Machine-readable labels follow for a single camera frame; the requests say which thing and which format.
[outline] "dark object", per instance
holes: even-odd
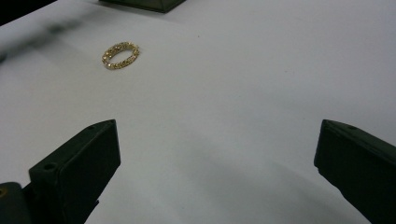
[[[100,0],[104,2],[116,3],[127,7],[138,7],[157,12],[169,12],[185,0]]]
[[[32,167],[24,189],[0,185],[0,223],[82,224],[119,166],[116,121],[93,124]]]
[[[323,120],[315,166],[372,223],[396,223],[396,147]]]
[[[0,25],[14,21],[19,17],[38,10],[56,0],[12,0],[2,2]]]

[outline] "ring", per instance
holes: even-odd
[[[120,63],[111,63],[110,59],[117,55],[120,52],[123,52],[127,49],[132,50],[132,55],[125,59]],[[123,67],[128,66],[129,64],[133,63],[136,60],[137,56],[139,55],[139,47],[131,42],[121,42],[119,44],[114,45],[113,47],[106,50],[105,54],[102,56],[102,62],[108,69],[120,69]]]

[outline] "jeweled ring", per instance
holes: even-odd
[[[127,49],[132,50],[132,55],[120,63],[111,63],[110,59],[116,54],[123,52]],[[131,42],[121,42],[106,50],[102,56],[102,62],[108,69],[120,69],[133,63],[139,55],[139,47]]]

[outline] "screw hole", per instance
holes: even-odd
[[[56,163],[49,163],[44,166],[44,170],[46,171],[51,171],[54,170],[55,168],[56,168]]]
[[[7,189],[0,189],[0,198],[7,194]]]

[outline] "white surface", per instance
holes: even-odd
[[[59,0],[0,27],[0,180],[115,119],[87,223],[368,223],[313,165],[323,119],[396,145],[396,2]],[[104,51],[142,54],[108,71]]]

